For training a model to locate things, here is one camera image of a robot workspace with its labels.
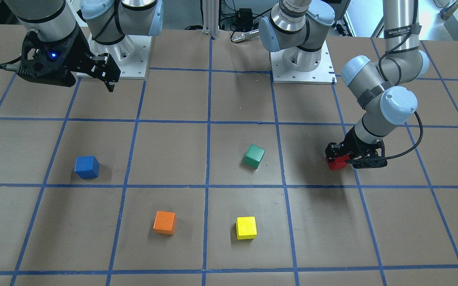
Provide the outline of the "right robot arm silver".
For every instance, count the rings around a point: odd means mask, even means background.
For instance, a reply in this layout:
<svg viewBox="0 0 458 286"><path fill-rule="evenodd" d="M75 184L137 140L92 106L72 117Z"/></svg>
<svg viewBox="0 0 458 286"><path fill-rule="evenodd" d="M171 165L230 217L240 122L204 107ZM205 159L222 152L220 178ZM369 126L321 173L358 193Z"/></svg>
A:
<svg viewBox="0 0 458 286"><path fill-rule="evenodd" d="M63 87L74 72L104 83L112 92L120 66L136 57L131 36L158 36L163 27L161 0L82 0L77 13L65 0L7 0L27 29L18 58L0 64L31 82Z"/></svg>

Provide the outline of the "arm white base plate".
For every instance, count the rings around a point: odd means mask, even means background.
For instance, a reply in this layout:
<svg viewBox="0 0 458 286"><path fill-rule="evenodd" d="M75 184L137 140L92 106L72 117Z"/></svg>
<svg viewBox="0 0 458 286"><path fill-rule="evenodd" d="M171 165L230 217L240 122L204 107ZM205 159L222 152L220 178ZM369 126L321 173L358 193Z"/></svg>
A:
<svg viewBox="0 0 458 286"><path fill-rule="evenodd" d="M271 52L270 62L275 83L330 85L337 82L326 41L314 52L298 47Z"/></svg>
<svg viewBox="0 0 458 286"><path fill-rule="evenodd" d="M146 79L154 37L126 35L119 43L102 45L88 38L91 52L109 53L120 69L120 79Z"/></svg>

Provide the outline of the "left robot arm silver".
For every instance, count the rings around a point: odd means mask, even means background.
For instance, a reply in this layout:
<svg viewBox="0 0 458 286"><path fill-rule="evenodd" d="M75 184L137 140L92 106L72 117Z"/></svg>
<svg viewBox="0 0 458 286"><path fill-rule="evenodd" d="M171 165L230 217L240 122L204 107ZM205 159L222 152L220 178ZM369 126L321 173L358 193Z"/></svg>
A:
<svg viewBox="0 0 458 286"><path fill-rule="evenodd" d="M349 60L341 77L360 107L362 118L340 143L329 143L325 160L331 170L387 165L383 138L417 114L417 98L402 86L425 74L427 55L419 50L418 1L383 2L386 51L377 61L360 55ZM269 52L283 51L289 67L307 72L317 67L322 45L334 23L334 9L321 0L280 0L260 19L260 40Z"/></svg>

